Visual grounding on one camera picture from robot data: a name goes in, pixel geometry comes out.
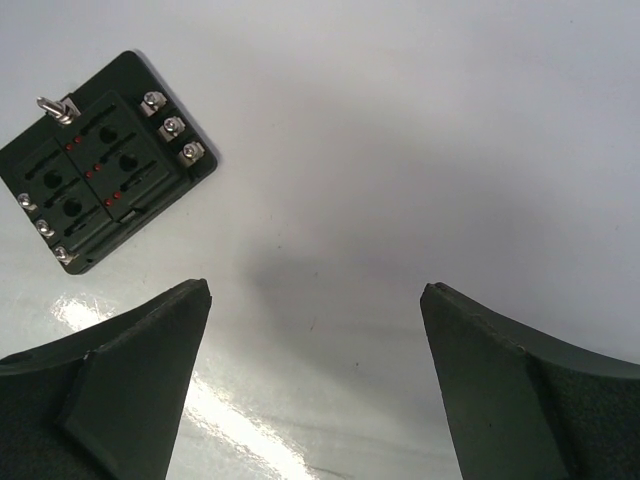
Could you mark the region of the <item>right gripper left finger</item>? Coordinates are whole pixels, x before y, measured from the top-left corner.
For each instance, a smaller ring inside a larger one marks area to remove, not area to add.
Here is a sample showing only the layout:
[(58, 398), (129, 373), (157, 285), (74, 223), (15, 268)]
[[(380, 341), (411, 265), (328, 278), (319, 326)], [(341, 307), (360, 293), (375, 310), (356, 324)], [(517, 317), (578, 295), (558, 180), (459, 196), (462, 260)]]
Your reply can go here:
[(210, 308), (191, 279), (3, 358), (2, 478), (165, 478)]

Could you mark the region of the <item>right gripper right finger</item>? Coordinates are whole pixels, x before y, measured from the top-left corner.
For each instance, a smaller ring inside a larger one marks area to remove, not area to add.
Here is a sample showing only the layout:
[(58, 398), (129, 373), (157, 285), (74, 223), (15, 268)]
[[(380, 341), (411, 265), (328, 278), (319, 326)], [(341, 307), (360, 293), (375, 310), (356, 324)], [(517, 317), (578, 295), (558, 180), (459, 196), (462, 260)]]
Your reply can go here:
[(463, 478), (638, 478), (638, 365), (444, 283), (427, 285), (420, 307)]

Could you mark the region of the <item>black fuse box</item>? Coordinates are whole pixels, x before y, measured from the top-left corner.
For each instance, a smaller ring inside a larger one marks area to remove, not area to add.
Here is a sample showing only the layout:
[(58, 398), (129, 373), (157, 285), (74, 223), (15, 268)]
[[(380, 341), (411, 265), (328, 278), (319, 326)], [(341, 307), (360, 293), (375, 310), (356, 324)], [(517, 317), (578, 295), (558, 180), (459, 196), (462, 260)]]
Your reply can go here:
[(70, 275), (89, 271), (218, 166), (141, 55), (124, 51), (1, 150), (1, 179)]

